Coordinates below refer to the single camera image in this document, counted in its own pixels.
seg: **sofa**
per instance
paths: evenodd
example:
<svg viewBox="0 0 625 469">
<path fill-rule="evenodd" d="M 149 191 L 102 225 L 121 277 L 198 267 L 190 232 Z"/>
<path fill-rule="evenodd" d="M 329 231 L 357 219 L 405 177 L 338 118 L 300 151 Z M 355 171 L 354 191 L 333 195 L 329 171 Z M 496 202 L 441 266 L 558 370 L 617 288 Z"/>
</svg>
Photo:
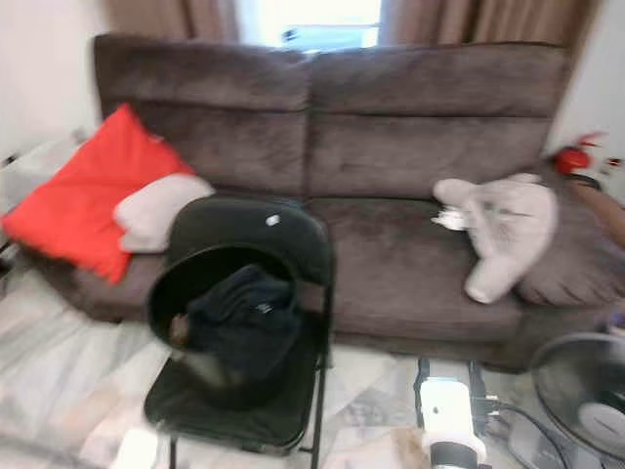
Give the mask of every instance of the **sofa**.
<svg viewBox="0 0 625 469">
<path fill-rule="evenodd" d="M 540 44 L 303 54 L 124 35 L 94 40 L 103 117 L 130 103 L 218 192 L 300 201 L 337 254 L 336 340 L 523 369 L 546 341 L 601 326 L 625 296 L 625 260 L 540 153 L 567 61 Z M 434 224 L 432 190 L 535 172 L 560 203 L 548 252 L 491 305 L 463 283 L 465 233 Z M 143 320 L 164 255 L 111 285 L 28 257 L 96 320 Z"/>
</svg>

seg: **plush toy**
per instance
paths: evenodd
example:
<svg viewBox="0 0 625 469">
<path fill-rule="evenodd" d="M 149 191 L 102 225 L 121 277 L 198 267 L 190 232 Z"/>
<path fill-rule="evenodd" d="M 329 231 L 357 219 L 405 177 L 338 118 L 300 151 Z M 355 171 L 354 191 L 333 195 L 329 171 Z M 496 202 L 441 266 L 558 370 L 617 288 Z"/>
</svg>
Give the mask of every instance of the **plush toy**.
<svg viewBox="0 0 625 469">
<path fill-rule="evenodd" d="M 517 174 L 482 185 L 459 179 L 435 184 L 435 197 L 460 210 L 480 257 L 465 284 L 474 300 L 492 303 L 501 298 L 549 246 L 558 203 L 539 180 L 533 174 Z"/>
</svg>

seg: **power cord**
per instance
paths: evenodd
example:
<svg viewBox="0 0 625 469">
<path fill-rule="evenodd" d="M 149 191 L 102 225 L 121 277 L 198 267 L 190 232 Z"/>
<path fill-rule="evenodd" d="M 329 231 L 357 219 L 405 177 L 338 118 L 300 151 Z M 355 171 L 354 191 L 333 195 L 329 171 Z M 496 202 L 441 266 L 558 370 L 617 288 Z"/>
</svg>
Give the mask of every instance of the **power cord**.
<svg viewBox="0 0 625 469">
<path fill-rule="evenodd" d="M 472 398 L 472 400 L 476 403 L 477 406 L 481 406 L 481 411 L 483 411 L 484 414 L 489 414 L 491 412 L 495 412 L 498 410 L 509 410 L 510 412 L 514 412 L 524 417 L 528 422 L 534 425 L 534 427 L 536 427 L 538 431 L 547 439 L 547 441 L 549 441 L 549 443 L 551 443 L 552 446 L 556 449 L 558 458 L 560 459 L 560 462 L 562 463 L 562 468 L 570 469 L 570 466 L 566 462 L 566 458 L 564 457 L 564 453 L 562 449 L 560 448 L 560 446 L 558 445 L 554 437 L 552 437 L 549 434 L 549 430 L 547 429 L 547 427 L 545 427 L 545 425 L 543 425 L 537 419 L 532 417 L 525 410 L 515 405 L 502 403 L 501 401 L 497 401 L 497 400 L 489 399 L 489 398 Z"/>
</svg>

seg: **red pillow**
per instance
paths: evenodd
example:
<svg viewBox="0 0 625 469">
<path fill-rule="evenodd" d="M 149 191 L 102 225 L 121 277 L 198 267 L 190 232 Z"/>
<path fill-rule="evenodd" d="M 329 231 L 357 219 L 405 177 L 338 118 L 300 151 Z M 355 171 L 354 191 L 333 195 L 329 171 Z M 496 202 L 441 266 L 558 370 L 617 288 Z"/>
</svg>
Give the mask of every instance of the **red pillow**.
<svg viewBox="0 0 625 469">
<path fill-rule="evenodd" d="M 6 233 L 44 254 L 120 281 L 129 255 L 113 209 L 143 186 L 173 173 L 193 174 L 130 106 L 119 107 L 66 166 L 2 223 Z"/>
</svg>

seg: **curtain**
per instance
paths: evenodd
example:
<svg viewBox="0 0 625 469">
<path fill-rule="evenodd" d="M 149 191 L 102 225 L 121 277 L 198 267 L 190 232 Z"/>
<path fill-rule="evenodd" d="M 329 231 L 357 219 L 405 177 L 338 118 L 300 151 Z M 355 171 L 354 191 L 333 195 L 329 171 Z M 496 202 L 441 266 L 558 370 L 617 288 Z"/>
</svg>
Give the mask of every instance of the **curtain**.
<svg viewBox="0 0 625 469">
<path fill-rule="evenodd" d="M 600 0 L 383 0 L 381 44 L 546 42 L 576 49 Z"/>
<path fill-rule="evenodd" d="M 101 0 L 110 29 L 166 39 L 238 42 L 233 0 Z"/>
</svg>

